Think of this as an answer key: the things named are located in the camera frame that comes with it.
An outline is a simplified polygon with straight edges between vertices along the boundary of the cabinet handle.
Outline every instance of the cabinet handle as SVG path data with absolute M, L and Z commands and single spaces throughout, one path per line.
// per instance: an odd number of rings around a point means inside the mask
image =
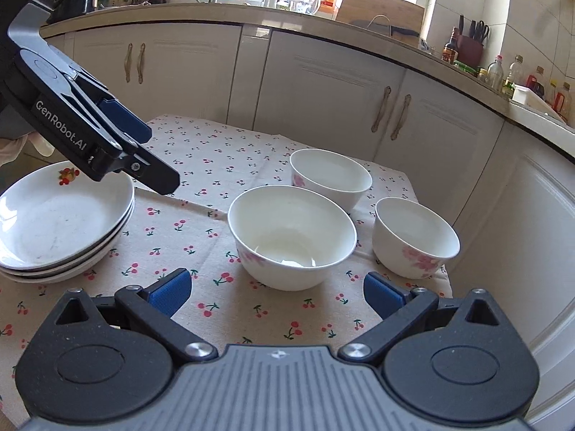
M 377 114 L 376 120 L 373 122 L 372 125 L 372 133 L 375 133 L 377 129 L 380 127 L 380 122 L 385 116 L 385 111 L 387 110 L 387 101 L 389 100 L 389 95 L 392 93 L 392 89 L 390 86 L 387 86 L 383 92 L 383 102 L 381 103 L 381 107 L 379 108 L 379 113 Z
M 411 95 L 407 94 L 405 96 L 405 100 L 403 101 L 403 110 L 401 111 L 401 115 L 399 117 L 399 121 L 396 124 L 396 128 L 393 130 L 391 135 L 391 140 L 396 140 L 401 128 L 407 121 L 407 110 L 409 109 L 409 104 L 411 103 Z
M 130 82 L 130 70 L 132 69 L 132 48 L 133 45 L 128 45 L 128 51 L 126 52 L 126 57 L 124 59 L 124 71 L 126 72 L 126 82 Z
M 140 45 L 140 56 L 138 57 L 138 82 L 142 84 L 144 82 L 144 52 L 146 51 L 146 45 L 142 43 Z

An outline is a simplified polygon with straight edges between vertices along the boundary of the white plate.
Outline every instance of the white plate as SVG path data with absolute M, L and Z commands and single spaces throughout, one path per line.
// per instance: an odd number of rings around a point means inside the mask
M 116 244 L 116 240 L 118 239 L 118 237 L 122 233 L 123 228 L 124 227 L 120 227 L 120 229 L 118 230 L 118 232 L 116 234 L 114 234 L 114 236 L 112 237 L 110 242 L 105 247 L 103 247 L 100 251 L 98 251 L 96 254 L 94 254 L 94 256 L 92 256 L 90 259 L 88 259 L 88 260 L 84 261 L 82 264 L 77 265 L 76 267 L 72 267 L 71 269 L 69 269 L 65 272 L 62 272 L 60 274 L 56 274 L 56 275 L 53 275 L 51 277 L 45 277 L 42 279 L 34 279 L 34 278 L 30 278 L 30 277 L 18 277 L 16 275 L 8 274 L 8 273 L 2 272 L 0 270 L 0 275 L 4 276 L 5 278 L 7 278 L 13 282 L 19 282 L 19 283 L 49 284 L 49 283 L 67 281 L 68 279 L 71 279 L 72 277 L 76 277 L 77 275 L 79 275 L 83 272 L 86 272 L 93 265 L 96 265 L 98 262 L 100 262 L 100 260 L 104 256 L 106 256 L 106 254 L 108 254 L 110 249 L 112 249 L 114 247 L 114 245 Z
M 126 214 L 132 179 L 108 173 L 93 181 L 71 162 L 48 165 L 14 183 L 0 196 L 0 265 L 45 270 L 82 254 Z
M 69 270 L 69 269 L 83 263 L 87 259 L 90 259 L 90 257 L 94 256 L 94 254 L 98 253 L 104 246 L 106 246 L 110 242 L 110 240 L 116 236 L 116 234 L 118 233 L 120 228 L 123 228 L 126 225 L 126 223 L 128 222 L 128 220 L 130 220 L 130 217 L 132 216 L 133 212 L 134 212 L 134 203 L 132 202 L 132 205 L 130 206 L 128 213 L 124 216 L 122 221 L 116 227 L 114 227 L 114 230 L 111 231 L 106 236 L 105 239 L 103 239 L 100 243 L 98 243 L 96 246 L 94 246 L 92 249 L 90 249 L 86 253 L 80 254 L 76 258 L 71 259 L 71 260 L 69 260 L 63 264 L 60 264 L 59 266 L 56 266 L 56 267 L 53 267 L 53 268 L 47 269 L 47 270 L 39 270 L 36 272 L 32 272 L 29 270 L 27 270 L 27 271 L 13 270 L 13 269 L 7 269 L 4 267 L 0 268 L 0 270 L 2 272 L 6 272 L 8 274 L 12 274 L 12 275 L 15 275 L 18 277 L 30 277 L 30 278 L 35 278 L 35 279 L 50 277 L 50 276 L 62 273 L 65 270 Z

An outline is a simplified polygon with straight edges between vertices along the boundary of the knife block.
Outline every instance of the knife block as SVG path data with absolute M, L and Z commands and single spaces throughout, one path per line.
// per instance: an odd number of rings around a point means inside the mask
M 468 36 L 457 38 L 457 60 L 467 66 L 477 69 L 483 55 L 483 44 Z

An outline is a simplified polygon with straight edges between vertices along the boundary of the table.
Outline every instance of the table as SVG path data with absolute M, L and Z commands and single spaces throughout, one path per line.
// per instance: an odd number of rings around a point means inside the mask
M 242 268 L 226 222 L 232 200 L 249 188 L 290 184 L 289 155 L 306 145 L 283 136 L 164 115 L 152 120 L 147 148 L 173 165 L 182 183 L 160 196 L 136 183 L 134 214 L 115 248 L 91 270 L 50 285 L 0 278 L 0 409 L 20 426 L 28 417 L 14 385 L 14 367 L 35 331 L 66 289 L 112 295 L 129 284 L 148 286 L 178 267 L 189 269 L 192 296 L 174 321 L 216 345 L 327 344 L 333 351 L 380 318 L 363 299 L 363 278 L 376 270 L 397 285 L 419 285 L 451 297 L 445 268 L 421 281 L 403 279 L 376 261 L 371 239 L 378 199 L 416 200 L 407 177 L 371 162 L 373 187 L 351 213 L 354 254 L 312 289 L 282 292 Z

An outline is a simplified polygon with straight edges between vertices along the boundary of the screw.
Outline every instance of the screw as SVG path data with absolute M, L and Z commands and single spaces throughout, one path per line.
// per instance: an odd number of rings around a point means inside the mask
M 341 347 L 341 352 L 349 358 L 365 358 L 372 349 L 365 344 L 347 344 Z
M 214 347 L 210 344 L 206 344 L 206 342 L 194 342 L 186 345 L 184 351 L 192 358 L 204 358 L 212 354 Z

